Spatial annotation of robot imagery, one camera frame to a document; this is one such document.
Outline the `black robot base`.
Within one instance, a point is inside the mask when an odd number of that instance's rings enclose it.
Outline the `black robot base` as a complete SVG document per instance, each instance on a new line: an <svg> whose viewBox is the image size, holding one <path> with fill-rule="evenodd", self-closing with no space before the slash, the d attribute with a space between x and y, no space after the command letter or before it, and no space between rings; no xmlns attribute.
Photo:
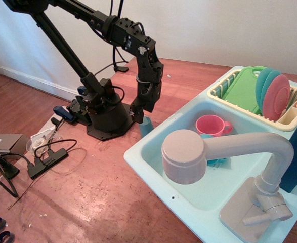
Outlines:
<svg viewBox="0 0 297 243"><path fill-rule="evenodd" d="M85 125L86 132L101 141L123 136L134 124L129 111L130 106L122 103L120 96L110 79L102 79L101 86L105 94L85 92L78 95L67 106L67 110L76 117L75 121Z"/></svg>

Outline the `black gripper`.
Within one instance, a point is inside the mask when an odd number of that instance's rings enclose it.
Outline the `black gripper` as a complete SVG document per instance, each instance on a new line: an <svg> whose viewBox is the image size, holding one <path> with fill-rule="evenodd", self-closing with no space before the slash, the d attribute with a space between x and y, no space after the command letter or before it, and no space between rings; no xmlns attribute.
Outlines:
<svg viewBox="0 0 297 243"><path fill-rule="evenodd" d="M130 116L136 123L144 121L144 111L152 112L155 103L161 95L161 79L163 64L160 62L154 49L139 47L136 51L138 65L137 96L130 105Z"/></svg>

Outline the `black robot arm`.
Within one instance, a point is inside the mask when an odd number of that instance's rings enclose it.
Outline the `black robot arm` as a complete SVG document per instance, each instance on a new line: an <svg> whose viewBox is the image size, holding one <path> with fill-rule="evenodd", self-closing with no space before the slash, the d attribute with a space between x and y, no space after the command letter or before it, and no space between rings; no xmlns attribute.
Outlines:
<svg viewBox="0 0 297 243"><path fill-rule="evenodd" d="M130 105L129 115L133 121L142 123L144 111L153 111L160 98L163 64L157 57L155 40L145 34L142 23L115 15L107 16L80 1L5 1L5 4L14 12L29 14L78 74L88 91L81 106L87 110L93 124L98 122L99 115L107 114L121 105L121 98L113 94L112 88L102 86L95 75L86 69L46 16L48 5L68 11L75 18L86 22L102 40L114 47L122 47L136 57L137 96Z"/></svg>

